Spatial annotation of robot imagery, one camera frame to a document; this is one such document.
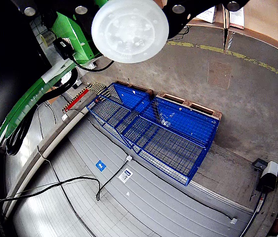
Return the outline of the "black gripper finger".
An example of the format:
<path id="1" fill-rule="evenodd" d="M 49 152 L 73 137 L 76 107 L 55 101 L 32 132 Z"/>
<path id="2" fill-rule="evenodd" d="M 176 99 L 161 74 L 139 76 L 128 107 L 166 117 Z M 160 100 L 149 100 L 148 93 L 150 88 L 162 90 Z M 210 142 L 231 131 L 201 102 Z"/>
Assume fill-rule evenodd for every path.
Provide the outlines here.
<path id="1" fill-rule="evenodd" d="M 244 7 L 248 0 L 168 0 L 163 12 L 169 24 L 168 39 L 175 37 L 184 26 L 200 13 L 222 4 L 229 11 Z"/>
<path id="2" fill-rule="evenodd" d="M 40 13 L 48 28 L 54 25 L 60 13 L 77 23 L 85 36 L 91 35 L 92 21 L 100 9 L 94 0 L 13 0 L 12 2 L 23 14 L 28 7 Z"/>

